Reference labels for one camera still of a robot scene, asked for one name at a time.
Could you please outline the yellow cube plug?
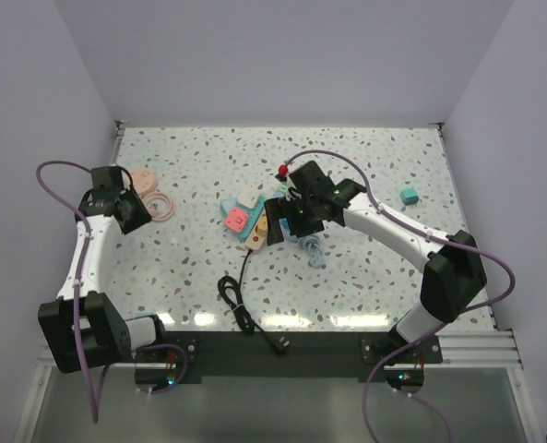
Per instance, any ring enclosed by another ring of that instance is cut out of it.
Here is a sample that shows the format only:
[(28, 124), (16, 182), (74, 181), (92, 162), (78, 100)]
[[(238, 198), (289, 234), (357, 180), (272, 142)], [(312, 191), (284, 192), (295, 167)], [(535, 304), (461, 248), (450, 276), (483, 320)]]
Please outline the yellow cube plug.
[(256, 232), (259, 235), (266, 235), (268, 232), (268, 219), (266, 216), (262, 216), (256, 224)]

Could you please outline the beige power strip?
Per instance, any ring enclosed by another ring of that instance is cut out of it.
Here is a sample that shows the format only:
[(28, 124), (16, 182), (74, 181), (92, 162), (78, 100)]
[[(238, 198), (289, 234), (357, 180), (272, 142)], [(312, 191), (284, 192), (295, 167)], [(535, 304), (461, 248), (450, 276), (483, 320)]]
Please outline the beige power strip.
[[(262, 217), (262, 216), (266, 216), (266, 213), (263, 212), (261, 214), (261, 216), (259, 217), (259, 219)], [(256, 232), (256, 224), (252, 230), (252, 232), (249, 234), (249, 236), (247, 237), (246, 241), (245, 241), (245, 245), (247, 246), (247, 248), (252, 252), (252, 253), (258, 253), (260, 251), (260, 249), (263, 247), (263, 245), (266, 243), (267, 241), (267, 236), (268, 236), (268, 233), (266, 235), (259, 235), (257, 232)]]

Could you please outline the pink round socket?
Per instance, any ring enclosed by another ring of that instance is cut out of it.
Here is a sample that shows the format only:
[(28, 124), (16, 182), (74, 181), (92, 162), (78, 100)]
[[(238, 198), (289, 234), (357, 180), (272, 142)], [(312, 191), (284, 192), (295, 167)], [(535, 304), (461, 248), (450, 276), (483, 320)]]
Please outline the pink round socket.
[(136, 192), (143, 198), (157, 190), (158, 179), (148, 167), (134, 168), (129, 171)]

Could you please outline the pink square adapter plug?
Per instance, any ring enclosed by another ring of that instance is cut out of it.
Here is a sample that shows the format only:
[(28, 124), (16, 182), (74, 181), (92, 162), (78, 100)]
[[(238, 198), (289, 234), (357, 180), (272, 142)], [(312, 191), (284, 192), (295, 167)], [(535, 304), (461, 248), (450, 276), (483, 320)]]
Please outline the pink square adapter plug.
[(231, 230), (232, 232), (241, 233), (244, 230), (248, 221), (249, 214), (241, 208), (234, 207), (226, 216), (224, 224), (226, 228)]

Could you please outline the teal triangular power socket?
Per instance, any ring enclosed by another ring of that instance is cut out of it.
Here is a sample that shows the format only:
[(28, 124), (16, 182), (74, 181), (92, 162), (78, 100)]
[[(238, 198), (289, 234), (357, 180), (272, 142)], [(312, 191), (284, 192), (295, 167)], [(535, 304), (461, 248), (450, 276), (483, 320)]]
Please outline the teal triangular power socket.
[(252, 208), (241, 205), (236, 198), (226, 198), (220, 202), (220, 211), (225, 227), (241, 242), (251, 234), (263, 209), (265, 197), (260, 195)]

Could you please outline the teal cube plug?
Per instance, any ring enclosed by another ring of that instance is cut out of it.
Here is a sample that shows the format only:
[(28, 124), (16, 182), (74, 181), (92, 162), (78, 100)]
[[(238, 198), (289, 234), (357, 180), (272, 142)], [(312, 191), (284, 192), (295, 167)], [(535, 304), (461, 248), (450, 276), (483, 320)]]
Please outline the teal cube plug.
[(415, 205), (420, 201), (420, 197), (414, 188), (405, 188), (400, 191), (399, 195), (405, 206)]

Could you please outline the blue square adapter plug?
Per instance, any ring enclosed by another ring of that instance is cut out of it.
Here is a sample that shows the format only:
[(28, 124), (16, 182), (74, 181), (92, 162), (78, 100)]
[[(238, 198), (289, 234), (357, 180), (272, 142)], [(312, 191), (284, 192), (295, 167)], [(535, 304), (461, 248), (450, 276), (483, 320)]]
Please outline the blue square adapter plug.
[(282, 231), (286, 233), (287, 235), (293, 235), (293, 231), (291, 230), (291, 226), (288, 222), (287, 218), (283, 218), (279, 221), (279, 224), (282, 228)]

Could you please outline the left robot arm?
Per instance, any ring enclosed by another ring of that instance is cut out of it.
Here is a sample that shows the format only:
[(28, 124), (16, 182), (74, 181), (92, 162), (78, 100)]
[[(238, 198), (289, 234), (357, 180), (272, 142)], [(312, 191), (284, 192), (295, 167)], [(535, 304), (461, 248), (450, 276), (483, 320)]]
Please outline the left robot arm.
[(103, 166), (89, 173), (92, 187), (74, 207), (77, 243), (65, 283), (38, 311), (48, 347), (65, 374), (127, 362), (135, 351), (159, 362), (169, 351), (157, 315), (124, 319), (108, 295), (117, 244), (151, 217), (125, 168)]

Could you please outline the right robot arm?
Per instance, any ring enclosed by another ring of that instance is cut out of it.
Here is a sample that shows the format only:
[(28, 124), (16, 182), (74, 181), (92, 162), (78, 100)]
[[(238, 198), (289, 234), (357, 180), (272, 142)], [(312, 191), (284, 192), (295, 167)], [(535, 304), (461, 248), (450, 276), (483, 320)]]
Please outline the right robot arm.
[(281, 165), (276, 175), (286, 185), (283, 198), (265, 203), (267, 243), (283, 241), (281, 222), (296, 237), (320, 233), (325, 222), (372, 237), (406, 259), (422, 275), (420, 300), (373, 350), (408, 363), (422, 350), (420, 338), (453, 322), (484, 288), (487, 279), (474, 237), (434, 232), (371, 200), (366, 186), (351, 179), (334, 183), (318, 164), (309, 161), (294, 171)]

